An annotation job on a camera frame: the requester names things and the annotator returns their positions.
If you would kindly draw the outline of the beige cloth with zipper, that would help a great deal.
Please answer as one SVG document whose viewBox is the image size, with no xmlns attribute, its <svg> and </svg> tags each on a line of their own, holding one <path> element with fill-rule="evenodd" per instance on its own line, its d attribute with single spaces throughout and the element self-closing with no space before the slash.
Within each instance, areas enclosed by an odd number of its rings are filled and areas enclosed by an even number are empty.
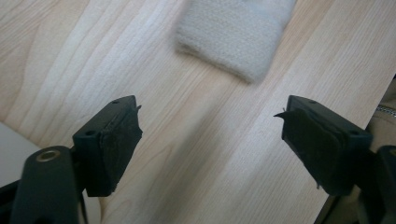
<svg viewBox="0 0 396 224">
<path fill-rule="evenodd" d="M 375 109 L 367 131 L 374 137 L 371 151 L 377 152 L 383 146 L 396 146 L 396 77 Z"/>
</svg>

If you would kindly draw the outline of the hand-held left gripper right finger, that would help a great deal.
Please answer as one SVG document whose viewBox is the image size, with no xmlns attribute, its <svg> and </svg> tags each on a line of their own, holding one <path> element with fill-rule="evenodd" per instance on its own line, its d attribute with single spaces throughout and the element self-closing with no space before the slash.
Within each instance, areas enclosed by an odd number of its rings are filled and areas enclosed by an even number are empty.
<svg viewBox="0 0 396 224">
<path fill-rule="evenodd" d="M 371 134 L 328 107 L 291 95 L 283 119 L 282 140 L 317 184 L 330 195 L 348 195 L 361 159 L 369 153 Z"/>
</svg>

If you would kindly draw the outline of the yellow and white plush toy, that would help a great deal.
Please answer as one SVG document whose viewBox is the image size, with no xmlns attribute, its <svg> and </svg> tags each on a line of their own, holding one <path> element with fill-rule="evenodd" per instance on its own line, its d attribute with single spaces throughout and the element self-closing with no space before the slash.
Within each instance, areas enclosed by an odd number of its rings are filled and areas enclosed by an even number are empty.
<svg viewBox="0 0 396 224">
<path fill-rule="evenodd" d="M 296 0 L 190 0 L 176 46 L 248 83 L 261 82 Z"/>
</svg>

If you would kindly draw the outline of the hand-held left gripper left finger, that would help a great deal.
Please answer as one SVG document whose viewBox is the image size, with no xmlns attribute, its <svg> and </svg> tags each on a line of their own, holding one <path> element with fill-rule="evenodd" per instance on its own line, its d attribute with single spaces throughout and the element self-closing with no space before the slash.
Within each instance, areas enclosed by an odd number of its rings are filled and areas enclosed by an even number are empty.
<svg viewBox="0 0 396 224">
<path fill-rule="evenodd" d="M 134 95 L 113 100 L 73 135 L 90 197 L 115 191 L 142 137 L 139 109 Z"/>
</svg>

